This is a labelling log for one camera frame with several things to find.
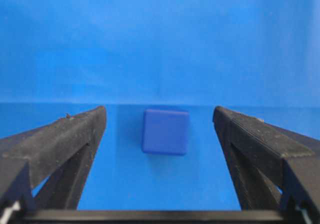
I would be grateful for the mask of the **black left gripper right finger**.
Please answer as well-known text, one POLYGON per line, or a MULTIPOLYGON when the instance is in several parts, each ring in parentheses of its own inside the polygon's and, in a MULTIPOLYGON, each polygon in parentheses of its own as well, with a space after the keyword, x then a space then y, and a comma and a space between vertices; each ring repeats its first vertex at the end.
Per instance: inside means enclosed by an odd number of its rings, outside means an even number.
POLYGON ((213 126, 243 210, 320 211, 320 142, 217 106, 213 126))

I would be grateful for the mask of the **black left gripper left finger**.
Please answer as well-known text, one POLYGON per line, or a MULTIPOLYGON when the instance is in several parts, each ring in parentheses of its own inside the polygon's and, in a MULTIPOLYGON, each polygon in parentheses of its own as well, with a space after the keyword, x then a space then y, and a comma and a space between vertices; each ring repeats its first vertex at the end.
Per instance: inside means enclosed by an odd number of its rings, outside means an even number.
POLYGON ((0 206, 75 210, 107 125, 103 106, 0 141, 0 206))

